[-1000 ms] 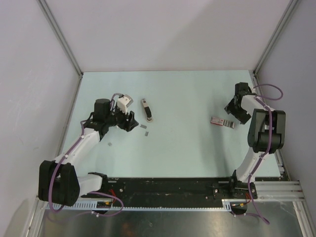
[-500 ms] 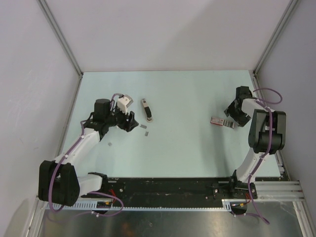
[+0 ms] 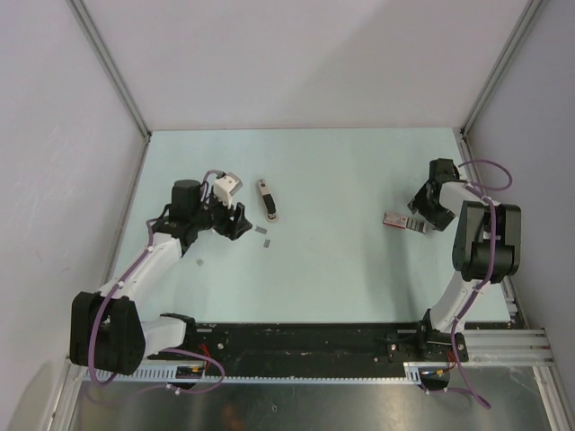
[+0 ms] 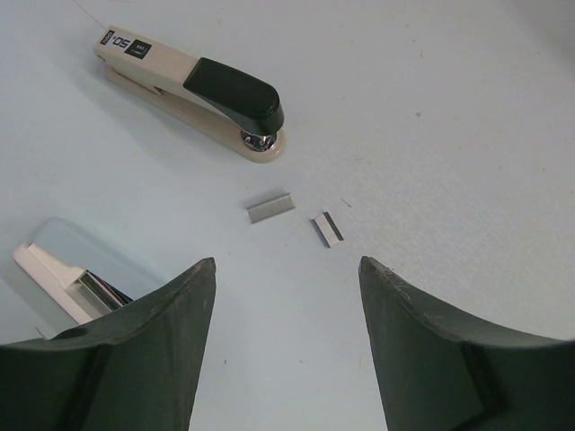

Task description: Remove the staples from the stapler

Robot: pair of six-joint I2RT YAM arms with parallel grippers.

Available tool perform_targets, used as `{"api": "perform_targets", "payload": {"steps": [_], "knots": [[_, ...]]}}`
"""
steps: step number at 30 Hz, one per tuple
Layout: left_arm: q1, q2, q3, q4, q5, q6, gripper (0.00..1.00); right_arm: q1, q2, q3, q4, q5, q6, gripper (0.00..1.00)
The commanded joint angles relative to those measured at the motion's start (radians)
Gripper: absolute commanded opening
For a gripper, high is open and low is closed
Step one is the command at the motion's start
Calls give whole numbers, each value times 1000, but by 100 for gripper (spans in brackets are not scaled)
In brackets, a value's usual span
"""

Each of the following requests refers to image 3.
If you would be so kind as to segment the red white staple box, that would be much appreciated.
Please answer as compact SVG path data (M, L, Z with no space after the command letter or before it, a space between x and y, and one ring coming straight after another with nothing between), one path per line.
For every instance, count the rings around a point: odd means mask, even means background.
M428 225L424 221L418 220L410 216L398 215L396 213L390 213L390 212L384 213L383 225L387 225L402 230L410 230L423 234L425 234L428 231Z

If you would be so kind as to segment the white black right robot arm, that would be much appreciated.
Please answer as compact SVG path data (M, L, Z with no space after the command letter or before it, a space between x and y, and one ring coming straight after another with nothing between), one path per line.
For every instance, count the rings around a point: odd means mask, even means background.
M464 180L454 162L429 163L429 176L408 204L436 230L457 221L452 248L452 276L444 294L418 324L416 353L439 360L459 351L458 334L473 304L488 284L498 284L518 271L521 254L520 207L502 204Z

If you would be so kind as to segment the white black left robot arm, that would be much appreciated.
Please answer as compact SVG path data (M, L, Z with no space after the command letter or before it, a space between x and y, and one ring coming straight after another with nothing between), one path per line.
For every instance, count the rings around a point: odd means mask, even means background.
M133 374L146 357L169 349L178 358L193 356L199 347L191 331L194 320L161 312L143 321L139 308L158 282L179 262L204 231L231 241L252 229L245 206L234 202L243 186L231 172L213 171L215 179L177 180L162 213L146 221L146 245L124 272L96 292L81 292L71 306L69 358L86 367L93 383L103 386L100 371Z

